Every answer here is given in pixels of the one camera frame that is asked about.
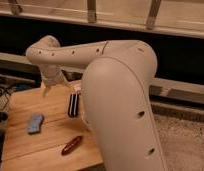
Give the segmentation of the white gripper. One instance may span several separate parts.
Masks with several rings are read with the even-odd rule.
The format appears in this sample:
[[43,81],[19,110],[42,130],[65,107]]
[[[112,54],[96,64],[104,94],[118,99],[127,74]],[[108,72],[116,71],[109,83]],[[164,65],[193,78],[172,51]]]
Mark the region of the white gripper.
[[57,74],[54,77],[42,77],[42,81],[45,85],[44,89],[43,89],[43,93],[42,96],[46,97],[47,93],[51,90],[51,86],[57,85],[57,84],[63,84],[67,87],[70,87],[70,83],[67,81],[67,79],[65,79],[65,77],[63,76],[62,73]]

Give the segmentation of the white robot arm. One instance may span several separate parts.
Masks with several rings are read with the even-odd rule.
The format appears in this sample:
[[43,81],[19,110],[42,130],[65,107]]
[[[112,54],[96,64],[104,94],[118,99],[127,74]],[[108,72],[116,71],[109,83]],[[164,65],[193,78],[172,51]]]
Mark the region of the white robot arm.
[[26,50],[45,88],[64,84],[63,65],[82,68],[88,124],[107,171],[168,171],[149,101],[157,57],[140,40],[107,40],[62,47],[45,36]]

